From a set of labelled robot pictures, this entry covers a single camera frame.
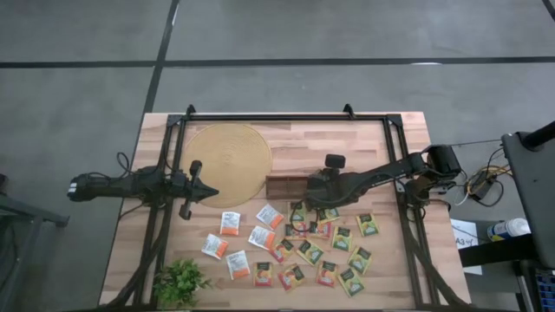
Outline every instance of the tea bag packet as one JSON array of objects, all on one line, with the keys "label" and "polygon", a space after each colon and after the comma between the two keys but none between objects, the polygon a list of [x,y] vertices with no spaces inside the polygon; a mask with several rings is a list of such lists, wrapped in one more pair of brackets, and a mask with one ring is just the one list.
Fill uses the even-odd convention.
[{"label": "tea bag packet", "polygon": [[288,206],[288,212],[289,212],[288,217],[291,222],[307,223],[307,220],[306,220],[307,209],[304,202],[302,203],[290,202],[287,204],[287,206]]},{"label": "tea bag packet", "polygon": [[260,248],[269,250],[275,236],[276,233],[270,230],[266,230],[262,226],[255,226],[254,230],[252,230],[251,235],[249,236],[249,243]]},{"label": "tea bag packet", "polygon": [[307,263],[314,266],[322,257],[323,250],[310,240],[305,239],[298,247],[297,254],[301,256],[302,259],[306,260]]},{"label": "tea bag packet", "polygon": [[270,249],[269,252],[279,263],[282,263],[295,252],[295,246],[287,238],[284,238]]},{"label": "tea bag packet", "polygon": [[256,287],[271,286],[271,263],[255,263],[253,284]]},{"label": "tea bag packet", "polygon": [[353,250],[352,255],[350,255],[348,264],[351,268],[355,269],[361,276],[363,276],[371,262],[372,254],[370,251],[365,250],[363,247],[357,246],[355,250]]},{"label": "tea bag packet", "polygon": [[290,292],[304,283],[304,274],[295,263],[288,266],[283,272],[277,274],[277,279],[284,286],[285,291]]},{"label": "tea bag packet", "polygon": [[219,226],[219,234],[221,235],[239,235],[239,220],[241,214],[236,212],[223,212],[222,223]]},{"label": "tea bag packet", "polygon": [[285,225],[285,238],[289,240],[303,240],[307,236],[307,227],[305,222],[297,222],[295,228],[300,231],[296,231],[291,224]]},{"label": "tea bag packet", "polygon": [[309,237],[330,238],[331,223],[318,224],[314,221],[310,222]]},{"label": "tea bag packet", "polygon": [[350,229],[336,226],[336,230],[331,240],[331,246],[335,249],[350,251],[350,246],[353,243],[353,233]]},{"label": "tea bag packet", "polygon": [[349,298],[364,290],[360,277],[351,268],[346,269],[339,275],[339,282]]},{"label": "tea bag packet", "polygon": [[364,237],[377,234],[379,232],[378,224],[375,222],[374,215],[365,213],[356,216],[356,222]]},{"label": "tea bag packet", "polygon": [[324,286],[335,287],[336,286],[336,275],[337,275],[337,264],[322,261],[318,266],[318,272],[316,274],[316,283],[322,284]]},{"label": "tea bag packet", "polygon": [[272,230],[276,230],[278,224],[284,219],[284,215],[275,210],[270,204],[266,204],[258,213],[257,219],[270,226]]},{"label": "tea bag packet", "polygon": [[202,246],[201,251],[208,256],[212,256],[218,260],[221,260],[222,256],[225,253],[225,250],[227,249],[227,245],[228,243],[225,240],[213,234],[208,234],[208,237],[206,238],[205,244]]},{"label": "tea bag packet", "polygon": [[337,212],[337,208],[320,209],[317,211],[317,214],[319,224],[325,224],[339,219],[339,212]]},{"label": "tea bag packet", "polygon": [[226,256],[225,260],[227,260],[227,267],[232,280],[251,274],[244,250]]}]

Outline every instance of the round woven placemat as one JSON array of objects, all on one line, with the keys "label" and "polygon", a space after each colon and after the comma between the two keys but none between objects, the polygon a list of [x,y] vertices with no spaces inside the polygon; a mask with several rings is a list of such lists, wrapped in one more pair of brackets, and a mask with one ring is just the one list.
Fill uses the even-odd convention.
[{"label": "round woven placemat", "polygon": [[200,179],[219,194],[201,201],[214,208],[243,204],[258,194],[271,171],[268,142],[251,127],[240,124],[209,126],[187,144],[181,168],[202,162]]}]

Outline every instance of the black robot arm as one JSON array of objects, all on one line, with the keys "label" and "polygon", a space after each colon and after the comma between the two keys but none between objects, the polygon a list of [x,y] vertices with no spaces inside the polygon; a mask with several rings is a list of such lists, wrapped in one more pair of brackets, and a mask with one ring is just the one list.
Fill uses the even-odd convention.
[{"label": "black robot arm", "polygon": [[[422,157],[424,153],[428,153],[427,161]],[[419,178],[411,181],[410,191],[420,195],[460,173],[459,161],[451,146],[430,146],[420,153],[411,153],[404,159],[361,173],[339,173],[344,167],[344,157],[339,155],[328,155],[326,165],[327,168],[308,179],[304,200],[312,208],[331,209],[356,203],[370,188],[413,175]]]},{"label": "black robot arm", "polygon": [[147,204],[165,196],[185,198],[186,203],[181,206],[180,216],[189,219],[190,202],[198,203],[219,193],[218,190],[202,183],[199,178],[201,168],[202,163],[194,160],[189,169],[190,179],[181,170],[167,177],[157,166],[147,166],[119,178],[83,173],[71,179],[68,197],[75,202],[97,197],[140,198]]}]

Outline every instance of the black cable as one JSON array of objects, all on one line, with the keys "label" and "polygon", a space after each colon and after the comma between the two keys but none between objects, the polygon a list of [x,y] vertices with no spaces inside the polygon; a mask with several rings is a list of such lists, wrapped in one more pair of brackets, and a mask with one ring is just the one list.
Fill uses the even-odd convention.
[{"label": "black cable", "polygon": [[490,242],[489,239],[484,239],[484,238],[482,238],[482,237],[475,236],[474,234],[470,234],[470,233],[468,233],[467,231],[461,230],[461,229],[459,229],[458,227],[455,227],[454,225],[451,225],[451,227],[454,228],[454,229],[456,229],[457,231],[460,231],[460,232],[463,232],[463,233],[465,233],[465,234],[467,234],[467,235],[470,235],[471,237],[475,237],[475,238],[477,238],[478,240],[480,240],[480,241],[482,241],[482,242],[484,242],[484,243],[489,243],[489,242]]},{"label": "black cable", "polygon": [[498,180],[494,180],[493,182],[494,183],[499,183],[499,185],[501,186],[501,194],[499,195],[499,197],[494,202],[492,202],[491,204],[482,203],[479,199],[474,198],[474,201],[476,203],[478,203],[480,205],[483,205],[484,207],[491,208],[491,207],[495,206],[496,204],[498,204],[501,201],[501,199],[503,198],[503,194],[505,193],[505,187],[503,186],[503,183],[499,182]]},{"label": "black cable", "polygon": [[143,205],[145,205],[145,203],[140,203],[140,205],[133,207],[131,209],[129,209],[128,211],[123,212],[119,217],[118,217],[118,221],[121,220],[123,218],[123,216],[127,215],[128,213],[131,213],[133,211],[136,211],[137,209],[141,208]]}]

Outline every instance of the concrete floor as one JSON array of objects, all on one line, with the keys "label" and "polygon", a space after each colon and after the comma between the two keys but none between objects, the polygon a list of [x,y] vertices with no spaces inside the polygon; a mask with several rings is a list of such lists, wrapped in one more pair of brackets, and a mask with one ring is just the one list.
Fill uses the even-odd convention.
[{"label": "concrete floor", "polygon": [[[0,0],[0,62],[154,60],[169,6]],[[555,23],[539,0],[182,0],[167,59],[535,55],[555,55]],[[18,311],[96,305],[121,201],[75,204],[65,193],[79,173],[119,174],[114,156],[133,152],[151,75],[151,68],[0,69],[8,193],[71,215],[66,229],[42,232]],[[458,143],[552,121],[553,81],[550,63],[166,68],[153,110],[322,112],[344,103],[357,111],[416,110],[425,112],[433,143]],[[456,151],[472,172],[496,147]],[[500,220],[523,211],[507,180],[496,207],[468,201],[451,214]],[[501,307],[505,295],[491,292],[512,291],[504,273],[493,267],[469,276],[473,300]]]}]

